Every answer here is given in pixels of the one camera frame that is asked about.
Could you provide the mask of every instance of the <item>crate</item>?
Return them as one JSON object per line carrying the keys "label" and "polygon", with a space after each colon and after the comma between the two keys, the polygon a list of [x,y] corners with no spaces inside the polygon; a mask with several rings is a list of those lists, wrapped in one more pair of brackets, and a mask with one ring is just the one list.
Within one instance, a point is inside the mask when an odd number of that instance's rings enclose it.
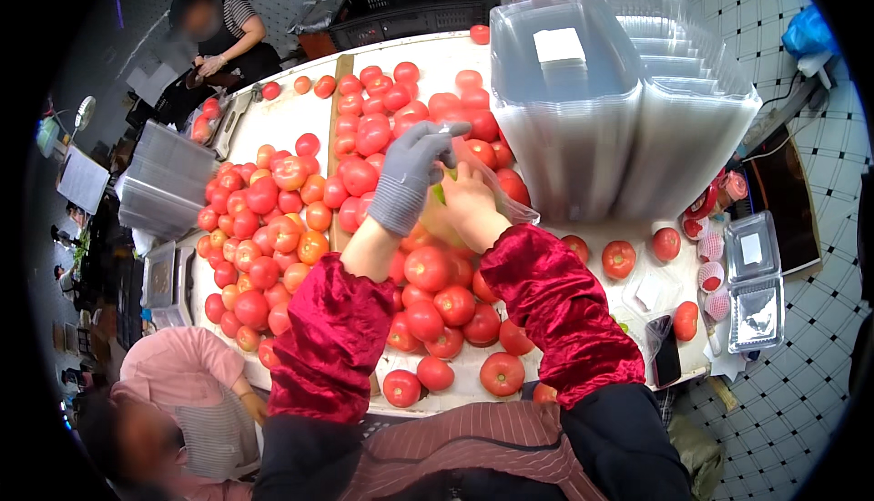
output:
{"label": "crate", "polygon": [[329,26],[338,51],[399,37],[465,31],[484,21],[481,0],[345,0]]}

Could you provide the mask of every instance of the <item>phone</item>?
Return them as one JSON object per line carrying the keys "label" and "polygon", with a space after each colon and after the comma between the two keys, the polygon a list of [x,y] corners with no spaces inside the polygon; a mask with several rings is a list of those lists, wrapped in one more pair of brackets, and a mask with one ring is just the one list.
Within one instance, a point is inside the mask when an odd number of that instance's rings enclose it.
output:
{"label": "phone", "polygon": [[664,339],[655,354],[653,379],[656,387],[666,387],[680,379],[680,353],[676,349],[676,336],[671,324],[671,316],[665,315],[653,320],[653,330],[661,332]]}

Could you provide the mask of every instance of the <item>hand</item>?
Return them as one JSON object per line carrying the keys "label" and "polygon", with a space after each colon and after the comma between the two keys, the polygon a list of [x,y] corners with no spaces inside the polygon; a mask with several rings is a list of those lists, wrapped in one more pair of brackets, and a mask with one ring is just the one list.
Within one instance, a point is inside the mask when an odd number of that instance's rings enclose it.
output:
{"label": "hand", "polygon": [[256,423],[263,427],[264,420],[268,419],[268,403],[263,398],[258,397],[254,391],[244,393],[239,398],[239,401],[242,402],[243,407],[246,408],[246,413],[249,414]]}
{"label": "hand", "polygon": [[212,76],[226,64],[227,61],[224,60],[224,55],[217,55],[216,57],[207,58],[203,61],[200,69],[198,69],[198,74],[200,74],[204,78],[206,78],[207,76]]}
{"label": "hand", "polygon": [[495,207],[495,194],[483,182],[483,174],[465,162],[458,164],[457,179],[443,177],[447,215],[462,238],[476,254],[495,245],[510,222]]}
{"label": "hand", "polygon": [[428,187],[441,181],[436,163],[455,166],[452,137],[470,130],[466,122],[437,125],[419,122],[389,148],[376,195],[367,213],[386,230],[401,237],[410,234],[425,208]]}

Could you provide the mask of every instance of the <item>pink shirt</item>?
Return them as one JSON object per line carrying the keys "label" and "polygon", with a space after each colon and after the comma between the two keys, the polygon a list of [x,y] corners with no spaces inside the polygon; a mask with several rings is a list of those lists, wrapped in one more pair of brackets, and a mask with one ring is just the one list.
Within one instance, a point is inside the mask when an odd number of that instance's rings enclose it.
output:
{"label": "pink shirt", "polygon": [[[148,400],[171,415],[175,407],[215,406],[224,397],[221,384],[230,389],[243,373],[243,364],[243,357],[213,332],[198,327],[163,329],[130,348],[112,397]],[[192,501],[252,498],[252,485],[233,480],[217,483],[181,475],[168,486]]]}

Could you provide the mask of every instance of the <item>plastic bag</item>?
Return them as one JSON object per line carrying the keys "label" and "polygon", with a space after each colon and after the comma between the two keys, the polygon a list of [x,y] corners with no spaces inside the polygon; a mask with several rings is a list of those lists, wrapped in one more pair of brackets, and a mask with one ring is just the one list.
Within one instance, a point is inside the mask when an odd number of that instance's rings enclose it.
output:
{"label": "plastic bag", "polygon": [[837,40],[831,33],[823,15],[815,8],[808,6],[798,15],[792,17],[789,26],[783,33],[783,46],[794,58],[814,55],[823,51],[831,51],[840,55]]}
{"label": "plastic bag", "polygon": [[[483,174],[483,182],[495,194],[497,211],[503,214],[511,224],[537,225],[540,222],[539,212],[513,201],[504,193],[501,185],[498,184],[495,172],[474,156],[474,153],[470,151],[470,148],[467,147],[461,136],[456,136],[452,139],[452,148],[458,161],[469,164],[471,169],[478,170]],[[452,224],[447,220],[446,210],[445,200],[443,199],[443,187],[440,184],[435,184],[428,192],[425,211],[422,211],[419,222],[434,237],[452,246],[466,248],[462,238],[455,232]]]}
{"label": "plastic bag", "polygon": [[[204,138],[201,142],[199,142],[193,138],[194,122],[203,113],[203,104],[206,101],[210,101],[212,99],[216,99],[218,101],[219,114],[218,116],[207,122],[207,125],[210,128],[210,135]],[[206,101],[201,102],[200,106],[198,106],[190,114],[188,114],[188,119],[185,120],[185,131],[183,132],[185,138],[190,139],[195,143],[200,144],[201,146],[209,146],[213,142],[213,135],[215,135],[216,129],[219,128],[219,124],[221,123],[222,117],[224,116],[224,110],[227,108],[227,103],[230,102],[231,99],[228,97],[227,92],[222,89],[209,99],[206,99]]]}

